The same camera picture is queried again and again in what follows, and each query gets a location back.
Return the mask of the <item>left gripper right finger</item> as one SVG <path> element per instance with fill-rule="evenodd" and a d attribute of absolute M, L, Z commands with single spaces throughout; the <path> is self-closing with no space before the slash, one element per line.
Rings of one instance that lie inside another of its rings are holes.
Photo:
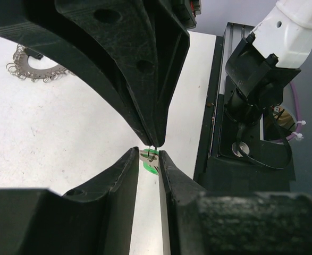
<path fill-rule="evenodd" d="M 312 199 L 209 192 L 159 153 L 164 254 L 312 254 Z"/>

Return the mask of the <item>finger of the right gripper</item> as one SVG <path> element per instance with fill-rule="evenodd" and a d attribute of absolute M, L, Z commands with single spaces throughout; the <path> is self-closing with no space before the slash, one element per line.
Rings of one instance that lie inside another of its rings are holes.
<path fill-rule="evenodd" d="M 73 72 L 126 120 L 144 144 L 150 145 L 121 71 L 93 38 L 58 13 L 55 4 L 0 1 L 0 37 L 41 53 Z"/>
<path fill-rule="evenodd" d="M 152 145 L 165 142 L 167 118 L 185 58 L 190 46 L 189 1 L 143 1 L 154 33 L 157 53 L 156 104 L 152 111 L 156 135 Z"/>

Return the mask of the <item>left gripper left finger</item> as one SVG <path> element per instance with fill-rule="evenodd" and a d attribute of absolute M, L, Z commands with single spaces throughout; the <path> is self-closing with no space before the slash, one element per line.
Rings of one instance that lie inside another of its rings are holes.
<path fill-rule="evenodd" d="M 64 195 L 0 189 L 0 254 L 128 254 L 139 150 Z"/>

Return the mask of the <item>green tag key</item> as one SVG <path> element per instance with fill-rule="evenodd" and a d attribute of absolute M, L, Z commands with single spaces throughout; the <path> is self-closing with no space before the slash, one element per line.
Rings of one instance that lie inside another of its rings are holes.
<path fill-rule="evenodd" d="M 159 171 L 159 151 L 157 148 L 147 148 L 139 150 L 139 159 L 142 162 L 144 169 L 148 172 L 158 175 Z"/>

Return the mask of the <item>metal disc with keyrings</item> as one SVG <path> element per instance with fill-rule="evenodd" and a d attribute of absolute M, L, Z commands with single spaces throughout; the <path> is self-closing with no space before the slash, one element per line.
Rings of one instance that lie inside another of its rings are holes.
<path fill-rule="evenodd" d="M 46 69 L 34 68 L 29 64 L 29 58 L 41 60 L 44 58 L 44 55 L 28 47 L 17 44 L 12 62 L 6 65 L 7 71 L 20 80 L 30 79 L 32 82 L 42 80 L 44 83 L 56 81 L 68 74 L 74 75 L 71 71 L 59 64 Z"/>

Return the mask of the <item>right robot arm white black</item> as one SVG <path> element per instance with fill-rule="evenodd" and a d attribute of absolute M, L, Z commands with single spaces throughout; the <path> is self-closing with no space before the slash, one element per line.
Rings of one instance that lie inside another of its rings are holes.
<path fill-rule="evenodd" d="M 0 1 L 0 37 L 61 64 L 148 146 L 165 142 L 168 108 L 200 1 Z M 227 59 L 229 114 L 256 123 L 312 49 L 312 1 L 277 1 Z"/>

